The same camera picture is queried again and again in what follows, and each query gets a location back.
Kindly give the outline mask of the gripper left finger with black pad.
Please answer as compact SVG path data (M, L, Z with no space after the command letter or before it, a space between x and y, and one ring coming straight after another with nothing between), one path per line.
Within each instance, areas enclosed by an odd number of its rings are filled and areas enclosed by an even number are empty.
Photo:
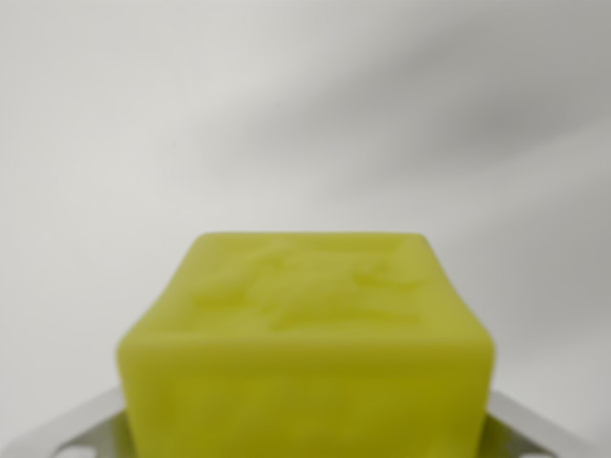
M135 457L122 392L111 388L13 441L15 457Z

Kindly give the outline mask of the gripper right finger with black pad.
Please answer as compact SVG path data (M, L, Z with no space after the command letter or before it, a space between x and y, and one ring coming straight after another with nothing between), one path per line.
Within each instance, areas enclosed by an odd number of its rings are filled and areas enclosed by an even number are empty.
M477 457L572 457L573 437L514 399L493 391Z

